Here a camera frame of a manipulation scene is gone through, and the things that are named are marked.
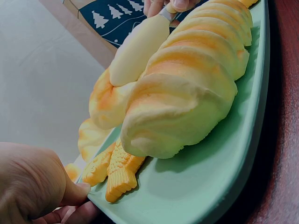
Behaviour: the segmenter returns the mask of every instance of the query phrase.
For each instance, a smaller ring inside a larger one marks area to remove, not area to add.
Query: table surface
[[[299,223],[299,1],[268,4],[269,88],[256,159],[243,191],[216,224]],[[102,216],[95,223],[111,221]]]

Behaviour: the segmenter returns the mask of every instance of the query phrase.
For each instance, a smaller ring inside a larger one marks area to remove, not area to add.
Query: bread
[[[250,43],[240,33],[247,35],[252,21],[240,2],[221,2],[228,3],[196,8],[150,58],[128,99],[121,129],[127,153],[171,158],[227,116],[237,94],[234,81],[244,75],[249,58],[244,45]],[[229,19],[236,28],[222,20],[232,10],[240,15],[235,8],[242,12],[241,20]]]
[[[123,193],[137,186],[135,173],[142,165],[145,157],[136,157],[126,153],[118,139],[107,168],[108,181],[106,200],[117,201]]]
[[[71,181],[75,182],[81,173],[81,169],[74,163],[69,163],[64,167]]]
[[[258,0],[239,0],[244,6],[249,8],[253,4],[257,3]]]
[[[109,68],[99,77],[89,99],[89,114],[93,123],[107,130],[120,125],[131,89],[135,82],[115,87],[110,83]]]
[[[90,118],[80,125],[78,148],[84,161],[90,161],[110,132],[98,128]]]
[[[91,93],[89,113],[96,126],[110,129],[123,122],[132,87],[144,71],[149,58],[168,35],[169,21],[156,15],[145,19],[125,39]]]

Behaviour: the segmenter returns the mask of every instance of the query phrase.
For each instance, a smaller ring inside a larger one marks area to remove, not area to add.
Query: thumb
[[[81,205],[87,199],[87,194],[91,190],[90,184],[88,183],[77,183],[75,184],[70,180],[65,172],[66,186],[64,196],[61,201],[61,206],[65,205]]]
[[[170,0],[173,8],[178,12],[184,12],[189,6],[189,0]]]

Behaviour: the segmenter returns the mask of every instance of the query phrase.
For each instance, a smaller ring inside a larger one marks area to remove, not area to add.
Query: finger
[[[143,8],[143,13],[147,16],[149,13],[149,9],[150,9],[150,0],[144,0],[144,8]]]
[[[173,20],[169,26],[172,28],[176,28],[179,25],[179,23],[180,22],[178,20]]]
[[[200,0],[190,0],[187,10],[194,8],[198,3],[200,3]]]
[[[55,224],[61,223],[64,216],[67,214],[68,211],[76,210],[76,206],[65,206],[58,210],[55,210],[41,218],[33,220],[33,224]]]
[[[61,201],[62,206],[64,205],[81,205],[87,199],[87,194],[91,190],[90,184],[88,183],[73,183],[68,176],[66,176],[66,186],[64,197]]]
[[[189,6],[189,0],[170,0],[172,3],[173,8],[178,12],[187,11]]]
[[[149,7],[148,18],[157,15],[163,8],[164,0],[152,0]]]
[[[63,224],[89,224],[101,211],[92,203],[86,202],[77,208]]]

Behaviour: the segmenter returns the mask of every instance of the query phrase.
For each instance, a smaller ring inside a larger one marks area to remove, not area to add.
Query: bread loaf
[[[173,157],[227,116],[251,44],[250,12],[240,4],[211,0],[194,9],[149,59],[128,99],[121,129],[127,153]]]

